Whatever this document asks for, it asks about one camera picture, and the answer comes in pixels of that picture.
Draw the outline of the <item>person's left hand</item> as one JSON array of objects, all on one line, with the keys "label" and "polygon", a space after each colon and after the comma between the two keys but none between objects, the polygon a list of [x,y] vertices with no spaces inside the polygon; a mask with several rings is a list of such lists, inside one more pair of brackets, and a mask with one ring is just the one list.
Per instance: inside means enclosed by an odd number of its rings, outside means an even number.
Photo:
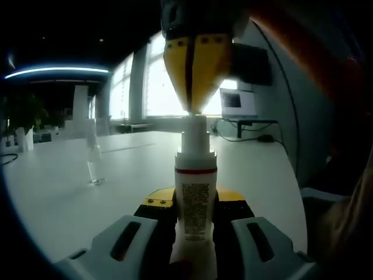
[{"label": "person's left hand", "polygon": [[188,280],[192,278],[193,266],[187,260],[173,262],[168,267],[169,279]]}]

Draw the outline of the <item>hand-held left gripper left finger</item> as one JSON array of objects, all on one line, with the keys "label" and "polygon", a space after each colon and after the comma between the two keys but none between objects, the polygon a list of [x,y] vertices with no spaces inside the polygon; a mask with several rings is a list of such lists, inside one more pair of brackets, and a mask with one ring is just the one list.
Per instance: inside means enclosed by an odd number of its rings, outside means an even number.
[{"label": "hand-held left gripper left finger", "polygon": [[81,249],[55,263],[66,279],[167,279],[175,242],[175,190],[152,192]]}]

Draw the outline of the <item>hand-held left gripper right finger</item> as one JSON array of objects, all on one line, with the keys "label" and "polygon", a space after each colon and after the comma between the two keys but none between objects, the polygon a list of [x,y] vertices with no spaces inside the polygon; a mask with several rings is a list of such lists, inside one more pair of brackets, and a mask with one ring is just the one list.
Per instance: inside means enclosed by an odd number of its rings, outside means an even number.
[{"label": "hand-held left gripper right finger", "polygon": [[218,279],[317,279],[318,266],[294,251],[292,240],[245,198],[218,189],[214,201],[214,250]]}]

